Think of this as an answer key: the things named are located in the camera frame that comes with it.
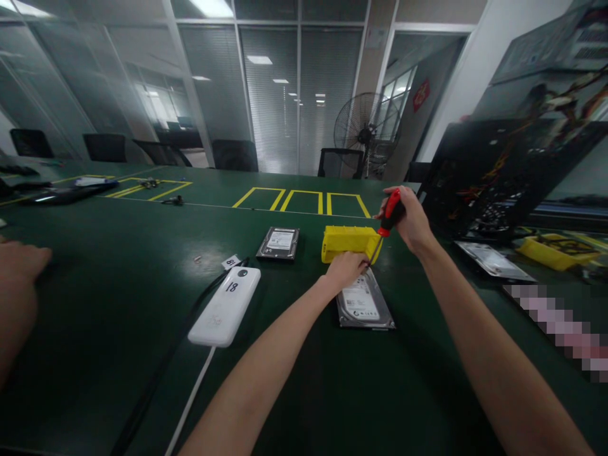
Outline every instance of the yellow plastic bin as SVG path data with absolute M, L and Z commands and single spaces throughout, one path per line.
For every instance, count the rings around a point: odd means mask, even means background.
M 569 240 L 573 242 L 574 246 L 578 245 L 584 248 L 592 248 L 588 244 L 571 239 L 570 237 L 561 236 L 560 234 L 544 234 L 543 238 L 551 241 L 562 239 Z M 526 255 L 528 258 L 532 258 L 533 260 L 544 264 L 545 266 L 549 266 L 551 269 L 563 271 L 576 264 L 586 264 L 601 255 L 601 252 L 598 251 L 569 255 L 567 253 L 560 252 L 547 244 L 540 243 L 537 239 L 537 236 L 526 237 L 522 246 L 516 249 L 516 251 L 520 252 L 522 255 Z
M 370 227 L 325 227 L 323 237 L 323 249 L 321 251 L 321 261 L 331 263 L 336 255 L 342 252 L 353 251 L 365 253 L 368 258 L 374 253 L 378 242 L 382 242 L 382 237 Z M 374 264 L 382 246 L 378 249 L 376 256 L 371 258 Z

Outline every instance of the table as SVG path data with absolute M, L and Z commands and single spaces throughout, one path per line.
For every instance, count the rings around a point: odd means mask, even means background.
M 54 251 L 39 279 L 36 327 L 0 394 L 0 448 L 58 455 L 109 454 L 196 297 L 223 271 L 220 263 L 233 254 L 250 257 L 262 279 L 232 346 L 216 351 L 179 447 L 247 348 L 326 270 L 320 261 L 324 227 L 377 228 L 367 216 L 376 211 L 384 186 L 182 167 L 66 162 L 60 168 L 42 166 L 44 160 L 17 161 L 41 173 L 28 181 L 61 186 L 81 175 L 122 181 L 119 189 L 68 206 L 0 200 L 0 217 L 10 223 L 3 236 Z M 139 189 L 137 180 L 147 177 L 163 182 Z M 186 205 L 160 204 L 176 194 Z M 301 229 L 294 264 L 255 259 L 270 226 Z M 457 261 L 591 446 L 598 454 L 608 451 L 604 385 L 589 383 L 494 284 Z M 573 280 L 541 266 L 522 267 L 545 283 Z M 330 305 L 312 328 L 254 454 L 500 453 L 424 271 L 398 236 L 385 242 L 374 272 L 398 331 L 340 329 Z M 181 343 L 129 455 L 164 454 L 207 355 L 207 348 Z

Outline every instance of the white power bank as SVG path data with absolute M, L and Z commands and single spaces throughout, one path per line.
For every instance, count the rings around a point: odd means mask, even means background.
M 233 267 L 194 323 L 188 340 L 197 345 L 229 346 L 261 276 L 256 268 Z

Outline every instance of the white cable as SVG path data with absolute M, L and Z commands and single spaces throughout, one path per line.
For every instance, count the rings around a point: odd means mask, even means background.
M 179 419 L 179 422 L 177 423 L 177 427 L 175 429 L 175 432 L 173 433 L 173 438 L 171 439 L 171 442 L 169 443 L 169 447 L 167 448 L 167 451 L 165 452 L 165 456 L 171 456 L 171 453 L 173 453 L 173 450 L 175 449 L 175 444 L 177 443 L 177 439 L 179 439 L 179 435 L 182 433 L 182 428 L 184 427 L 184 423 L 186 422 L 186 418 L 188 417 L 188 413 L 190 412 L 190 407 L 192 407 L 192 403 L 194 402 L 194 398 L 196 397 L 198 388 L 201 386 L 201 382 L 203 381 L 203 377 L 205 376 L 205 372 L 207 371 L 207 368 L 211 364 L 211 358 L 213 358 L 214 353 L 215 353 L 215 347 L 213 346 L 213 347 L 211 347 L 211 351 L 209 352 L 209 355 L 207 356 L 205 365 L 201 369 L 201 373 L 198 374 L 198 378 L 196 379 L 194 388 L 192 389 L 192 392 L 190 393 L 190 397 L 188 398 L 188 402 L 186 403 L 186 406 L 184 407 L 182 416 Z

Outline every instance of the red screwdriver handle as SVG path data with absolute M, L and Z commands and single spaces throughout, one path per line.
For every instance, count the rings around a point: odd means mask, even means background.
M 405 215 L 405 206 L 401 202 L 401 193 L 399 189 L 395 189 L 386 202 L 384 214 L 380 221 L 378 234 L 383 238 L 388 238 L 395 224 L 399 223 Z

